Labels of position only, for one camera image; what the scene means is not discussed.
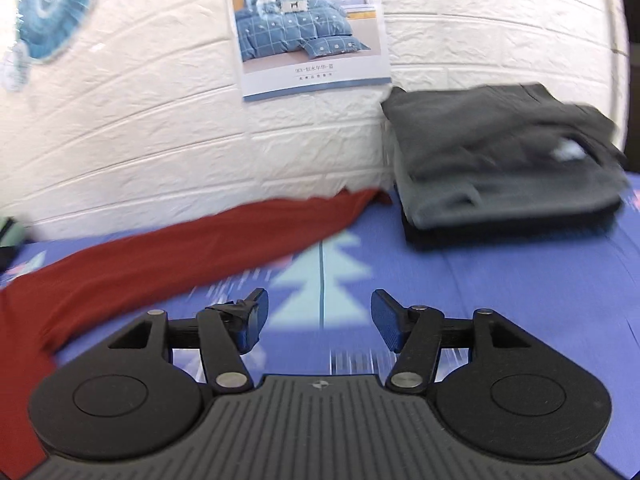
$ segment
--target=blue medallion design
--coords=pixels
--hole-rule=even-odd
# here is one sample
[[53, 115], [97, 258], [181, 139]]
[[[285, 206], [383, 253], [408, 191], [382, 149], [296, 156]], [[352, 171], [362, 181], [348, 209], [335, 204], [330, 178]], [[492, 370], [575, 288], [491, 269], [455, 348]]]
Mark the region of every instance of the blue medallion design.
[[91, 0], [20, 0], [18, 33], [33, 59], [52, 57], [79, 27]]

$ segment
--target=black folded clothing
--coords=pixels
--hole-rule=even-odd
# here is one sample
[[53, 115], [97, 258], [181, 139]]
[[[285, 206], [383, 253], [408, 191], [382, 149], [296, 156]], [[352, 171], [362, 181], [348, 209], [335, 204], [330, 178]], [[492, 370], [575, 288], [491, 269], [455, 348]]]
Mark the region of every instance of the black folded clothing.
[[592, 212], [537, 218], [517, 218], [418, 229], [402, 210], [402, 227], [407, 243], [419, 251], [455, 246], [489, 245], [504, 242], [585, 238], [608, 232], [615, 224], [618, 199]]

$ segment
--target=blue bed sheet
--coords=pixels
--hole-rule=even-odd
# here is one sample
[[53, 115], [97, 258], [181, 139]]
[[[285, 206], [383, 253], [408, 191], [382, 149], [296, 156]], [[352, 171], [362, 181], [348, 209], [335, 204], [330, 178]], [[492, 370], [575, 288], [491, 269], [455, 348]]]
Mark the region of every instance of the blue bed sheet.
[[[236, 11], [236, 29], [242, 61], [301, 50], [318, 38], [343, 38], [353, 31], [346, 13], [337, 4], [325, 0], [306, 0], [308, 10], [281, 12], [276, 3], [261, 11], [242, 8]], [[358, 43], [358, 48], [369, 47]]]
[[[270, 316], [244, 357], [256, 381], [269, 373], [377, 372], [384, 378], [394, 356], [370, 320], [376, 288], [406, 306], [428, 304], [450, 317], [494, 308], [604, 382], [613, 414], [598, 455], [629, 478], [640, 470], [640, 177], [630, 180], [624, 211], [606, 236], [416, 253], [404, 242], [396, 201], [369, 207], [351, 228], [301, 254], [156, 308], [171, 318], [191, 317], [209, 304], [267, 288]], [[0, 283], [122, 235], [31, 244]], [[84, 334], [58, 353], [58, 362], [148, 308]], [[464, 352], [444, 352], [439, 375], [464, 361]], [[202, 380], [197, 351], [176, 352], [174, 362]]]

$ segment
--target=gray folded clothing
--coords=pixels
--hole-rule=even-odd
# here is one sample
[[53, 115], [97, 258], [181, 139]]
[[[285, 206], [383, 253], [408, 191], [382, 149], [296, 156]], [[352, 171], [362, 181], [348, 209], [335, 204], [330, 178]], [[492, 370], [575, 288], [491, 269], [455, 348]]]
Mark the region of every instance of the gray folded clothing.
[[408, 174], [423, 180], [463, 172], [557, 165], [551, 153], [575, 139], [599, 162], [622, 154], [610, 139], [614, 123], [596, 108], [557, 101], [541, 84], [405, 92], [382, 103]]
[[542, 85], [393, 91], [383, 109], [402, 208], [419, 229], [592, 213], [627, 186], [610, 120]]
[[627, 186], [622, 171], [603, 168], [591, 157], [568, 161], [553, 172], [473, 173], [416, 181], [394, 142], [402, 209], [418, 229], [594, 212], [619, 200]]

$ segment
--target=white brick wall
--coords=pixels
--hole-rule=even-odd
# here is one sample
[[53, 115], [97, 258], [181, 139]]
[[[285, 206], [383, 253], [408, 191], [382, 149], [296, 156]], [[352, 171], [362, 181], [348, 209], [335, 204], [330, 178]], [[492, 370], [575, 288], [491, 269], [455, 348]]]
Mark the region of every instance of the white brick wall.
[[[0, 48], [14, 1], [0, 0]], [[540, 81], [626, 122], [621, 0], [383, 3], [406, 89]], [[243, 104], [231, 52], [224, 0], [95, 0], [67, 51], [0, 91], [1, 210], [66, 237], [388, 186], [388, 88]]]

